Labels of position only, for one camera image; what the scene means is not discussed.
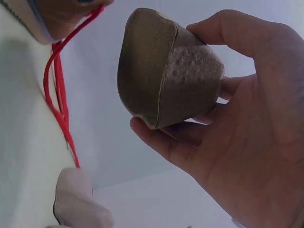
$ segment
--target finger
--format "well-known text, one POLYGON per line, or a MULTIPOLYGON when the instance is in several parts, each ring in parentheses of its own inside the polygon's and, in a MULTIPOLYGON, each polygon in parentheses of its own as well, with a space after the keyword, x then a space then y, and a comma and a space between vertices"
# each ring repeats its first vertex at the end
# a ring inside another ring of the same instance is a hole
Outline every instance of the finger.
POLYGON ((206 130, 207 126, 193 122, 182 122, 162 129, 174 139, 194 148, 200 146, 206 130))
POLYGON ((209 112, 198 115, 193 119, 199 123, 209 125, 220 115, 220 113, 224 112, 224 108, 225 104, 217 103, 209 112))
POLYGON ((160 130, 150 130, 146 124, 138 118, 133 118, 130 121, 130 126, 141 140, 167 161, 186 172, 190 170, 190 163, 196 149, 182 144, 160 130))
POLYGON ((236 92, 240 83, 246 78, 244 77, 224 77, 220 97, 225 100, 230 100, 236 92))
POLYGON ((276 36, 274 23, 235 10, 222 10, 212 17, 187 26, 207 44, 228 45, 231 49, 254 57, 262 44, 276 36))

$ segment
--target textured surface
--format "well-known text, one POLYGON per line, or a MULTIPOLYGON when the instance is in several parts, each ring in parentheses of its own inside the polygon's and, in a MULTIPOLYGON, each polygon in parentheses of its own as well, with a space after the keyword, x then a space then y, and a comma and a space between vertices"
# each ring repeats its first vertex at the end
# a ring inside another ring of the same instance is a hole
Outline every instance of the textured surface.
POLYGON ((156 128, 209 111, 219 96, 224 65, 211 48, 183 27, 163 72, 156 128))
POLYGON ((135 117, 156 129, 208 111, 224 66, 193 34, 152 9, 129 18, 118 67, 118 91, 135 117))
POLYGON ((158 121, 162 73, 177 28, 152 9, 137 9, 129 18, 118 66, 118 91, 132 115, 150 125, 158 121))

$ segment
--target hand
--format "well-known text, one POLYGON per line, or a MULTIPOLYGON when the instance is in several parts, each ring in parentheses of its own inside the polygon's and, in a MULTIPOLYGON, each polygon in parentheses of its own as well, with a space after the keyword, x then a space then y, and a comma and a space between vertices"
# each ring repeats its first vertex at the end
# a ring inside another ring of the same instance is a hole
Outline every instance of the hand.
POLYGON ((254 59, 256 74, 225 78, 227 104, 151 131, 131 127, 247 228, 304 225, 304 41, 290 27, 224 10, 187 27, 207 44, 254 59))

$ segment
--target brown molded pulp object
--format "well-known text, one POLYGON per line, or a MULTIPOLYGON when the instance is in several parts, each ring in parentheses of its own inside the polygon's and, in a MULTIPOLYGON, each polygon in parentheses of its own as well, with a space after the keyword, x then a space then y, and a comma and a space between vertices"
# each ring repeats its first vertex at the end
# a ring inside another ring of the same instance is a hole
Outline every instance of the brown molded pulp object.
POLYGON ((130 16, 118 67, 122 103, 151 129, 209 111, 224 66, 210 47, 152 9, 130 16))

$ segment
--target brown object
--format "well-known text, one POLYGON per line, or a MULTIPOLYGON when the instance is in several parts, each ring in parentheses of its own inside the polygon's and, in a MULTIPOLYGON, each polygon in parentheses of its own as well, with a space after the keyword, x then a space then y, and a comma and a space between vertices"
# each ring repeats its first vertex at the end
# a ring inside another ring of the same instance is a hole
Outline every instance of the brown object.
POLYGON ((209 111, 224 66, 210 47, 152 9, 130 16, 118 67, 122 103, 151 129, 209 111))
POLYGON ((71 228, 114 225, 111 212, 94 201, 90 179, 77 168, 62 170, 56 186, 54 214, 61 225, 71 228))

